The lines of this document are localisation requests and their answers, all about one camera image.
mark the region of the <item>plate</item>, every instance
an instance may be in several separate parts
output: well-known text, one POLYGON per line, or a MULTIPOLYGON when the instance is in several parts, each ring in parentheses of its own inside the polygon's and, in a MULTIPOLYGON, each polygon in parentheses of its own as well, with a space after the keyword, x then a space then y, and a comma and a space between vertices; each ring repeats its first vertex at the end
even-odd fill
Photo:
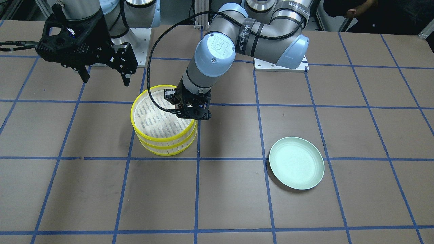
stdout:
POLYGON ((324 176, 321 153, 312 143, 299 137, 285 137, 274 143, 270 167, 278 180, 297 190, 315 187, 324 176))

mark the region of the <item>person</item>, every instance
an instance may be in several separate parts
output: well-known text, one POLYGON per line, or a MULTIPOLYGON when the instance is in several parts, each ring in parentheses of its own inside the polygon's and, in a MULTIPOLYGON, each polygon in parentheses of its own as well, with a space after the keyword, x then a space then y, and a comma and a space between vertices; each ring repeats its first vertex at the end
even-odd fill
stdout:
MULTIPOLYGON (((323 7, 357 19, 347 32, 417 35, 434 19, 434 0, 324 0, 323 7)), ((434 34, 426 40, 434 52, 434 34)))

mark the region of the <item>floor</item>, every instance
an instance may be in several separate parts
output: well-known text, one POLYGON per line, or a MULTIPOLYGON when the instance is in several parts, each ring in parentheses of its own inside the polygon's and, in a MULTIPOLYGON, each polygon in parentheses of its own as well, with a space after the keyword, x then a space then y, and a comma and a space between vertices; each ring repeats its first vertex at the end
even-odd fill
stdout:
MULTIPOLYGON (((42 27, 0 22, 0 40, 42 27)), ((0 243, 433 244, 433 53, 414 36, 304 34, 309 72, 255 71, 237 54, 212 119, 171 157, 146 151, 129 121, 143 68, 129 87, 103 67, 83 84, 34 51, 1 53, 0 243), (316 187, 269 169, 286 136, 320 150, 316 187)), ((151 86, 177 85, 200 38, 168 34, 151 86)))

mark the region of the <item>white plate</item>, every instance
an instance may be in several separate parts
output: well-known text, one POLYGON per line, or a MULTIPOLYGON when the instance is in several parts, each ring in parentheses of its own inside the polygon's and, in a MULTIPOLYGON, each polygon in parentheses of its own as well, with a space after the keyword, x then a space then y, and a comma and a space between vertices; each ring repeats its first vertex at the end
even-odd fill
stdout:
POLYGON ((324 176, 321 153, 312 143, 298 137, 285 137, 274 143, 270 167, 278 180, 297 190, 315 187, 324 176))

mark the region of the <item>light blue joint cap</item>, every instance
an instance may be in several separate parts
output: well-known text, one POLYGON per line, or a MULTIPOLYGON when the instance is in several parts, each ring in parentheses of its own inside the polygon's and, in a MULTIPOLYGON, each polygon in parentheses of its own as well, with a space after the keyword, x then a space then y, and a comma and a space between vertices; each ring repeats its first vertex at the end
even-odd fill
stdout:
POLYGON ((159 27, 161 23, 161 6, 160 6, 160 0, 157 0, 155 3, 155 12, 154 12, 154 18, 152 20, 151 28, 159 27))
POLYGON ((99 0, 104 15, 110 13, 119 4, 119 0, 99 0))
POLYGON ((244 17, 246 17, 246 18, 248 17, 246 10, 236 3, 227 3, 227 4, 223 5, 218 11, 223 12, 226 10, 234 10, 234 11, 242 13, 244 15, 244 17))
POLYGON ((209 77, 218 77, 226 73, 234 59, 235 46, 232 40, 219 32, 205 35, 194 53, 197 68, 209 77))
POLYGON ((304 35, 299 35, 285 50, 276 65, 289 69, 296 69, 303 61, 308 45, 309 38, 304 35))

